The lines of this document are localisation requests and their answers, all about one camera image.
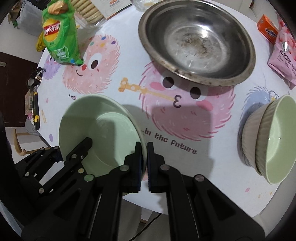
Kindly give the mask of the green ceramic bowl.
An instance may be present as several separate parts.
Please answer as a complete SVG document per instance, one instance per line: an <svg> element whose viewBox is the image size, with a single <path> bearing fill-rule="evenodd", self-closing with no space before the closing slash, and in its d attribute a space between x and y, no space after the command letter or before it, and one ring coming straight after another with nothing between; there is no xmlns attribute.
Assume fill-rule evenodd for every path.
<svg viewBox="0 0 296 241"><path fill-rule="evenodd" d="M143 158L147 158L144 136L135 119L126 108L107 96L83 96L65 111L59 128L62 157L66 158L86 137L92 139L92 147L82 165L88 174L96 177L123 165L137 142L142 145Z"/></svg>

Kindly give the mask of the large steel bowl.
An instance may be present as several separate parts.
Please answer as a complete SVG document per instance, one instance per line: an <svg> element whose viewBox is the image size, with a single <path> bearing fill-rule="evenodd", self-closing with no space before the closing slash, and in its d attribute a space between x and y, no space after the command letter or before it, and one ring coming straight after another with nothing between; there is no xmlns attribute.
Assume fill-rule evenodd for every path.
<svg viewBox="0 0 296 241"><path fill-rule="evenodd" d="M168 71L195 83L233 86L250 77L255 48L243 25L207 1L161 1L138 24L140 41Z"/></svg>

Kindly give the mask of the stacked green ribbed bowls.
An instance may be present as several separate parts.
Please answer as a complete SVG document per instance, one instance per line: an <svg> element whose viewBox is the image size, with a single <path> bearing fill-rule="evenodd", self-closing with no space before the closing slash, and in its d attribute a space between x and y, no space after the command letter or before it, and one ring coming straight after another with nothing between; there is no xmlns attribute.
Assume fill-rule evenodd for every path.
<svg viewBox="0 0 296 241"><path fill-rule="evenodd" d="M295 164L295 100L284 95L254 111L243 127L241 145L259 175L271 185L282 182Z"/></svg>

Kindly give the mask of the wooden chair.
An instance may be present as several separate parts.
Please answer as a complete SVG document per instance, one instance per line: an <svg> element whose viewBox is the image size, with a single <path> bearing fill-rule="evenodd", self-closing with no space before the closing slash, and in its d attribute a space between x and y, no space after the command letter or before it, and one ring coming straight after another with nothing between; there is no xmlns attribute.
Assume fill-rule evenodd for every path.
<svg viewBox="0 0 296 241"><path fill-rule="evenodd" d="M29 133L13 128L12 136L15 151L22 157L32 154L39 149L43 151L51 147L38 133Z"/></svg>

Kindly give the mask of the cartoon printed tablecloth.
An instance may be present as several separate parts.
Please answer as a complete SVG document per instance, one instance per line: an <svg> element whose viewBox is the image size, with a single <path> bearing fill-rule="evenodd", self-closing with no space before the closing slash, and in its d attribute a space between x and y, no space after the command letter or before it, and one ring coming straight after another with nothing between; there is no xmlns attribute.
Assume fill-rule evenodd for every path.
<svg viewBox="0 0 296 241"><path fill-rule="evenodd" d="M107 96L130 112L145 144L152 142L166 164L187 176L205 176L249 216L259 214L288 176L271 185L259 175L243 154L242 131L254 111L288 95L288 87L268 66L270 45L256 23L223 9L253 42L255 68L247 80L214 87L163 68L142 46L142 13L131 6L100 29L77 31L82 65L60 64L43 52L39 66L46 73L38 88L42 137L59 146L60 122L69 106L86 95Z"/></svg>

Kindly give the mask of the black rack with clutter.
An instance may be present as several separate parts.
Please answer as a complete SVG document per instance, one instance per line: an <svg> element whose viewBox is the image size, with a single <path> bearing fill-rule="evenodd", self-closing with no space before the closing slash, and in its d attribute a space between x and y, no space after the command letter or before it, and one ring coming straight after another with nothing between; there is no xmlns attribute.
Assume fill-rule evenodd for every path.
<svg viewBox="0 0 296 241"><path fill-rule="evenodd" d="M29 89L29 94L32 97L31 102L29 104L29 108L32 111L34 128L37 131L40 129L40 113L37 88L40 86L43 74L45 72L46 70L44 68L38 67L36 70L32 72L26 83L27 88Z"/></svg>

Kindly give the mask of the green chips bag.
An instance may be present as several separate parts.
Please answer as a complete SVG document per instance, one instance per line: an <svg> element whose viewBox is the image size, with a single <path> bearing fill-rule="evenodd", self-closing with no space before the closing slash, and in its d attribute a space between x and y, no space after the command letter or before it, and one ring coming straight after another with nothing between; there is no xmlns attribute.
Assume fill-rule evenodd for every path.
<svg viewBox="0 0 296 241"><path fill-rule="evenodd" d="M78 45L75 10L70 1L50 1L42 10L43 41L58 63L84 63Z"/></svg>

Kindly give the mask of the biscuit package clear tray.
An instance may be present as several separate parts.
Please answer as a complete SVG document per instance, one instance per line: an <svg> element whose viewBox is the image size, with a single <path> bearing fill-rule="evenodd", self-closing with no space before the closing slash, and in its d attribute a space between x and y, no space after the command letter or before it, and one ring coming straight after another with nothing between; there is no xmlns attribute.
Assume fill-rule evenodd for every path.
<svg viewBox="0 0 296 241"><path fill-rule="evenodd" d="M70 1L75 11L89 24L96 24L101 19L109 19L121 10L132 5L129 0L108 1Z"/></svg>

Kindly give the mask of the pink strawberry snack bag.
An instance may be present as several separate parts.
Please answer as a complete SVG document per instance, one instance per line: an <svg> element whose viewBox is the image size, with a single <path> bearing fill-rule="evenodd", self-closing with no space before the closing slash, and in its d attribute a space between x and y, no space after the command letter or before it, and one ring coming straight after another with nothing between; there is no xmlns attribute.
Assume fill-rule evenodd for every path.
<svg viewBox="0 0 296 241"><path fill-rule="evenodd" d="M268 66L284 78L290 90L295 88L295 38L277 14L279 30Z"/></svg>

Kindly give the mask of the orange Ovaltine box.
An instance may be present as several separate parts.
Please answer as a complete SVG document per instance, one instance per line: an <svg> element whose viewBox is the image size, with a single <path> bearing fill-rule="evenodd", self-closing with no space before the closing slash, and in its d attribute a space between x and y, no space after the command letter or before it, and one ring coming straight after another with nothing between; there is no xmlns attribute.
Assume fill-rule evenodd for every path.
<svg viewBox="0 0 296 241"><path fill-rule="evenodd" d="M278 29L266 15L262 15L262 17L259 19L257 22L257 28L259 32L262 33L262 35L266 37L267 40L269 40L269 42L275 44L276 37L278 35Z"/></svg>

